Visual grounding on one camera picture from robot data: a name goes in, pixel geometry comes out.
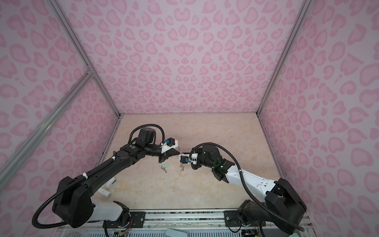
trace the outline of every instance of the metal extrusion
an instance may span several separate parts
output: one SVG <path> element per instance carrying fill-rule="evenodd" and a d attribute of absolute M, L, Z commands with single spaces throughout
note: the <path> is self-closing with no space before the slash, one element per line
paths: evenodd
<path fill-rule="evenodd" d="M 89 70 L 92 70 L 95 73 L 95 78 L 94 78 L 95 80 L 94 81 L 96 82 L 97 86 L 99 87 L 100 92 L 103 94 L 106 102 L 112 108 L 116 117 L 119 117 L 120 116 L 119 110 L 117 109 L 114 101 L 112 100 L 111 96 L 109 95 L 108 91 L 106 90 L 103 82 L 101 81 L 101 79 L 100 79 L 100 77 L 96 71 L 96 68 L 93 66 L 93 64 L 91 63 L 91 61 L 89 59 L 89 56 L 87 55 L 86 51 L 84 50 L 84 47 L 80 43 L 79 37 L 76 35 L 75 31 L 73 30 L 73 27 L 70 24 L 70 21 L 68 20 L 65 12 L 63 11 L 62 6 L 58 2 L 58 0 L 46 0 L 46 1 L 50 5 L 50 8 L 54 12 L 55 16 L 57 17 L 57 20 L 61 24 L 63 30 L 67 34 L 72 45 L 74 46 L 74 48 L 78 52 L 83 63 L 85 65 L 87 65 L 87 68 Z"/>
<path fill-rule="evenodd" d="M 158 231 L 165 232 L 167 229 L 176 229 L 185 232 L 214 232 L 214 231 L 225 231 L 226 234 L 232 234 L 226 226 L 224 219 L 224 211 L 236 211 L 237 209 L 166 209 L 166 210 L 130 210 L 130 212 L 146 212 L 145 218 L 143 219 L 142 228 L 133 228 L 131 233 L 144 233 L 146 231 Z M 103 222 L 97 223 L 85 223 L 80 228 L 81 231 L 87 231 L 88 233 L 94 234 L 93 236 L 99 236 L 95 234 L 103 234 L 104 230 L 101 228 Z M 303 226 L 309 232 L 313 232 L 313 226 L 309 219 L 307 213 L 304 214 L 300 225 Z M 71 226 L 60 226 L 56 233 L 56 237 L 62 236 L 62 234 L 69 233 L 70 231 L 76 230 Z M 241 229 L 256 229 L 254 226 L 242 226 Z M 266 225 L 263 226 L 263 229 L 267 236 L 288 236 L 282 232 L 276 225 L 272 222 L 266 222 Z M 121 231 L 125 230 L 124 228 L 118 229 L 108 229 L 109 233 L 112 231 Z M 197 237 L 207 237 L 206 235 L 198 235 Z"/>
<path fill-rule="evenodd" d="M 287 57 L 290 53 L 291 47 L 295 43 L 296 38 L 299 35 L 299 32 L 300 32 L 300 30 L 301 30 L 301 28 L 302 28 L 302 26 L 303 26 L 303 24 L 307 18 L 309 9 L 311 8 L 313 2 L 314 2 L 314 0 L 304 0 L 301 7 L 300 7 L 299 14 L 295 20 L 295 23 L 292 26 L 292 29 L 291 29 L 290 34 L 288 36 L 288 39 L 284 45 L 283 51 L 279 57 L 278 63 L 276 64 L 276 66 L 274 68 L 274 73 L 272 74 L 272 76 L 270 78 L 270 81 L 269 81 L 268 86 L 265 90 L 265 93 L 263 94 L 262 101 L 259 104 L 259 107 L 257 110 L 257 115 L 260 115 L 262 113 L 262 110 L 263 110 L 263 108 L 264 108 L 264 106 L 265 106 L 265 104 L 269 98 L 269 95 L 273 89 L 274 82 L 277 80 L 277 78 L 280 74 L 280 71 L 281 71 L 281 69 L 285 63 L 285 60 L 287 59 Z"/>
<path fill-rule="evenodd" d="M 29 158 L 29 155 L 40 144 L 46 134 L 65 113 L 67 108 L 79 95 L 82 89 L 87 85 L 91 78 L 94 78 L 92 71 L 87 72 L 71 91 L 63 97 L 53 111 L 45 118 L 44 121 L 34 130 L 32 136 L 24 143 L 24 145 L 9 159 L 4 169 L 0 172 L 0 191 L 18 172 L 21 166 Z"/>
<path fill-rule="evenodd" d="M 262 120 L 261 120 L 261 116 L 258 116 L 258 121 L 259 121 L 259 124 L 261 125 L 261 128 L 262 128 L 262 131 L 263 131 L 263 134 L 265 135 L 265 139 L 266 139 L 266 142 L 267 142 L 267 145 L 268 145 L 268 148 L 270 149 L 270 152 L 271 152 L 271 155 L 273 156 L 273 160 L 274 160 L 274 163 L 275 163 L 275 166 L 276 166 L 276 169 L 278 170 L 279 172 L 279 176 L 283 179 L 286 179 L 285 178 L 285 175 L 284 175 L 284 172 L 282 170 L 282 167 L 280 166 L 279 164 L 279 159 L 275 153 L 275 150 L 274 150 L 274 147 L 273 145 L 271 144 L 270 140 L 268 139 L 267 137 L 267 132 L 265 130 L 265 127 L 263 126 L 263 123 L 262 123 Z"/>
<path fill-rule="evenodd" d="M 105 141 L 105 145 L 104 145 L 104 147 L 103 147 L 103 149 L 99 155 L 99 158 L 95 164 L 95 167 L 98 166 L 100 163 L 102 163 L 105 160 L 106 155 L 109 151 L 109 148 L 111 147 L 112 141 L 116 135 L 117 129 L 120 126 L 122 117 L 123 117 L 123 115 L 121 115 L 119 118 L 116 118 L 116 121 L 114 122 L 112 130 L 109 133 L 108 138 Z"/>

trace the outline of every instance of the wires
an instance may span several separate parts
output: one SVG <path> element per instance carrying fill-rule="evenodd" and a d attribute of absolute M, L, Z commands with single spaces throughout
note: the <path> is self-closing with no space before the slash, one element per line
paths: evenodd
<path fill-rule="evenodd" d="M 261 232 L 261 234 L 262 234 L 262 237 L 266 237 L 265 234 L 263 233 L 262 224 L 263 224 L 263 221 L 260 220 L 260 221 L 259 221 L 259 230 L 260 230 L 260 232 Z"/>
<path fill-rule="evenodd" d="M 133 129 L 133 131 L 130 133 L 130 136 L 129 136 L 129 140 L 128 140 L 128 143 L 130 143 L 132 141 L 132 137 L 133 137 L 133 134 L 141 129 L 141 128 L 144 128 L 144 127 L 157 127 L 159 128 L 159 130 L 161 130 L 161 133 L 162 133 L 162 142 L 164 141 L 164 131 L 163 131 L 163 128 L 157 124 L 144 124 L 144 125 L 141 125 L 141 126 L 138 126 L 136 127 L 135 129 Z"/>
<path fill-rule="evenodd" d="M 238 232 L 241 230 L 242 223 L 240 222 L 240 220 L 238 220 L 238 222 L 239 222 L 241 225 L 240 225 L 240 227 L 239 227 L 239 229 L 238 229 L 237 231 L 233 231 L 233 230 L 228 226 L 229 230 L 232 231 L 233 233 L 238 233 Z"/>
<path fill-rule="evenodd" d="M 104 220 L 104 232 L 105 232 L 105 236 L 109 237 L 108 230 L 106 228 L 106 220 Z"/>
<path fill-rule="evenodd" d="M 130 218 L 130 225 L 125 231 L 128 231 L 132 227 L 132 225 L 133 225 L 133 218 Z"/>
<path fill-rule="evenodd" d="M 259 225 L 258 225 L 257 221 L 254 221 L 254 223 L 257 224 L 257 228 L 256 229 L 255 229 L 255 224 L 254 224 L 255 235 L 258 235 L 258 233 L 259 233 Z"/>
<path fill-rule="evenodd" d="M 245 189 L 246 193 L 249 195 L 249 197 L 258 205 L 260 206 L 263 210 L 267 211 L 272 217 L 276 218 L 277 220 L 285 223 L 286 225 L 289 225 L 291 226 L 292 228 L 295 228 L 295 229 L 298 229 L 300 231 L 305 231 L 305 229 L 301 226 L 299 226 L 298 224 L 296 223 L 293 223 L 292 221 L 288 220 L 287 218 L 284 218 L 282 217 L 281 215 L 275 213 L 274 211 L 272 211 L 271 209 L 268 209 L 264 204 L 262 204 L 251 192 L 250 190 L 247 188 L 246 186 L 246 183 L 245 183 L 245 180 L 243 178 L 243 172 L 241 170 L 241 167 L 240 167 L 240 164 L 238 163 L 237 159 L 227 150 L 225 149 L 224 147 L 220 146 L 219 144 L 216 144 L 216 143 L 213 143 L 213 142 L 205 142 L 205 143 L 201 143 L 197 146 L 195 146 L 190 154 L 189 154 L 189 157 L 192 157 L 192 154 L 194 153 L 194 151 L 203 146 L 203 145 L 213 145 L 215 147 L 218 147 L 220 148 L 221 150 L 225 151 L 234 161 L 234 163 L 236 164 L 238 170 L 240 171 L 240 177 L 241 177 L 241 183 L 242 183 L 242 186 L 243 188 Z"/>

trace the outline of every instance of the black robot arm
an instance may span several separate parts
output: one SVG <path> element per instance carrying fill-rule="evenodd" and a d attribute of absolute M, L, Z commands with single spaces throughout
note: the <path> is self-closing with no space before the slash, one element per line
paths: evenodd
<path fill-rule="evenodd" d="M 65 177 L 58 185 L 57 193 L 48 199 L 34 214 L 32 224 L 36 228 L 53 228 L 65 224 L 76 228 L 86 223 L 94 211 L 91 196 L 108 180 L 120 171 L 134 165 L 146 155 L 159 157 L 161 163 L 173 155 L 178 155 L 175 150 L 178 143 L 175 139 L 163 140 L 161 144 L 154 144 L 156 133 L 149 127 L 143 127 L 137 138 L 113 152 L 113 157 L 104 161 L 99 166 L 87 173 L 75 178 Z M 38 216 L 41 211 L 54 200 L 52 210 L 64 222 L 56 224 L 40 224 Z"/>
<path fill-rule="evenodd" d="M 223 158 L 218 149 L 226 152 L 233 160 Z M 238 209 L 241 225 L 249 225 L 254 221 L 270 221 L 287 234 L 295 229 L 304 231 L 299 226 L 307 206 L 285 179 L 278 181 L 265 179 L 241 169 L 236 158 L 224 147 L 212 143 L 202 143 L 190 153 L 180 155 L 181 163 L 191 163 L 196 170 L 202 166 L 212 169 L 218 181 L 243 187 L 252 201 L 246 200 Z"/>

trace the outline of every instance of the enclosure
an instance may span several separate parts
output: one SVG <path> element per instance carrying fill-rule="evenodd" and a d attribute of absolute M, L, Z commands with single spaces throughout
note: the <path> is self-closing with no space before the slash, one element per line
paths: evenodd
<path fill-rule="evenodd" d="M 34 212 L 147 123 L 181 152 L 215 142 L 288 180 L 307 205 L 302 236 L 379 235 L 379 1 L 3 0 L 0 22 L 1 236 L 57 236 Z M 145 157 L 92 199 L 249 199 L 210 169 L 163 164 Z M 51 204 L 41 223 L 61 221 Z"/>

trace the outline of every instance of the key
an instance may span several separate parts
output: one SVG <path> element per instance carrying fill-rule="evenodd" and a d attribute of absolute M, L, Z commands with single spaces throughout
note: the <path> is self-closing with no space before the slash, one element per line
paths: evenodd
<path fill-rule="evenodd" d="M 169 166 L 170 166 L 170 164 L 164 164 L 161 166 L 161 169 L 163 169 L 167 173 L 166 168 Z"/>

